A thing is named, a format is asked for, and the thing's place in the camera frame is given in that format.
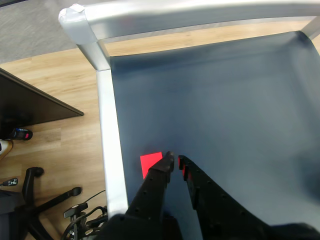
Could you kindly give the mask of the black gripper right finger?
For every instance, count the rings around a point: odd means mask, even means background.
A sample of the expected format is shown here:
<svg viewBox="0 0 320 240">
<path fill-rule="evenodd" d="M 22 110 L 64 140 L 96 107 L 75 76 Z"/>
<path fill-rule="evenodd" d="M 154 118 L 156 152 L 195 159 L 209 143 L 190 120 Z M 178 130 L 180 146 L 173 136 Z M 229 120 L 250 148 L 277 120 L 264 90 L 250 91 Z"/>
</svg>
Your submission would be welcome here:
<svg viewBox="0 0 320 240">
<path fill-rule="evenodd" d="M 247 211 L 191 159 L 178 156 L 204 240 L 270 240 L 270 226 Z"/>
</svg>

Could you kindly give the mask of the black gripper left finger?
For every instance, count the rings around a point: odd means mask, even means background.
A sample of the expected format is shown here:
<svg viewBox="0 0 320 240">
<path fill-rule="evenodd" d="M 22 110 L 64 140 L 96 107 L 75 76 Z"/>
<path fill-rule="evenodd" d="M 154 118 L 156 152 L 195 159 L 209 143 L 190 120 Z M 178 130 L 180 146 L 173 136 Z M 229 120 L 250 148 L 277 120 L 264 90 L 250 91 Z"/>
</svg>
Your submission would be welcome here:
<svg viewBox="0 0 320 240">
<path fill-rule="evenodd" d="M 148 221 L 162 220 L 165 192 L 171 180 L 174 162 L 171 151 L 140 157 L 143 183 L 129 205 L 126 216 Z"/>
</svg>

